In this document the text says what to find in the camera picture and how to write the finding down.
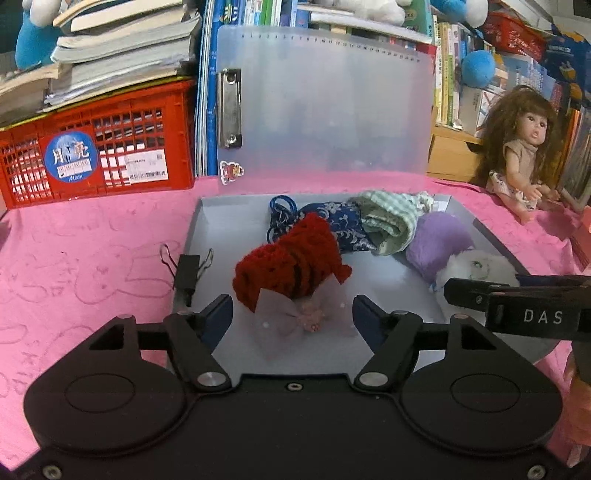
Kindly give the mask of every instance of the red plastic crate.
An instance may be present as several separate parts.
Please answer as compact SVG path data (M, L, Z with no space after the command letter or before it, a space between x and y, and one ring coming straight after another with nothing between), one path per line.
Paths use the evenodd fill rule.
M529 55L535 61L542 59L546 41L518 18L503 12L490 12L481 29L485 39L499 51Z
M0 190L7 208L118 193L191 188L194 84L193 80L182 80L122 93L0 132ZM72 132L78 132L74 137L88 135L96 149L95 152L92 145L83 145L83 150L77 149L78 158L81 155L88 158L89 152L91 157L96 154L96 158L93 169L81 167L83 174L71 177L71 183L67 183L56 177L54 165L49 170L46 167L46 161L52 158L55 165L59 159L63 161L61 147L57 149L59 155L56 149L48 152L47 147L54 146L52 140L60 138L56 135ZM128 160L130 166L132 161L137 166L144 153L149 153L149 158L158 157L158 165L165 164L166 172L158 172L158 176L151 176L148 181L142 176L150 173L138 174L133 170L130 179L126 156L133 158Z

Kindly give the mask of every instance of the purple plush ball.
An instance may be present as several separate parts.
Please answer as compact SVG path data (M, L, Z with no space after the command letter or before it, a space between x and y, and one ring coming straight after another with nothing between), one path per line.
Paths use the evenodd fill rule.
M409 263L431 284L449 257L471 248L474 243L460 220L449 213L432 212L418 219L406 254Z

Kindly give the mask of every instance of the red crochet item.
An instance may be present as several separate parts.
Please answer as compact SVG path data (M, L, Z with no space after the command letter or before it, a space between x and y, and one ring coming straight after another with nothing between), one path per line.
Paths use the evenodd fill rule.
M297 299L312 295L330 274L342 284L351 273L328 222L309 213L276 243L255 248L240 260L232 287L254 312L262 288Z

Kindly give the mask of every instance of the green striped cloth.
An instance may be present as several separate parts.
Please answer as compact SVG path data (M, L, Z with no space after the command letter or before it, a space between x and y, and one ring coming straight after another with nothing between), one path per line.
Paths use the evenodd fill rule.
M349 199L361 210L361 224L376 246L376 255L404 250L414 237L418 218L433 209L427 192L411 195L368 190Z

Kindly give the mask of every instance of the black clamp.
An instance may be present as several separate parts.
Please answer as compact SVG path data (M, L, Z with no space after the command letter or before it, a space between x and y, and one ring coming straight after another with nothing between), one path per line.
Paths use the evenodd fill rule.
M486 328L538 338L572 340L579 375L591 384L591 278L520 275L521 287L452 278L448 303L486 313Z
M173 276L173 287L182 295L183 303L190 307L197 282L203 273L212 266L213 250L209 249L203 262L200 262L199 255L181 254L178 258L178 264L176 264L170 255L168 245L162 244L160 245L160 261L166 265Z

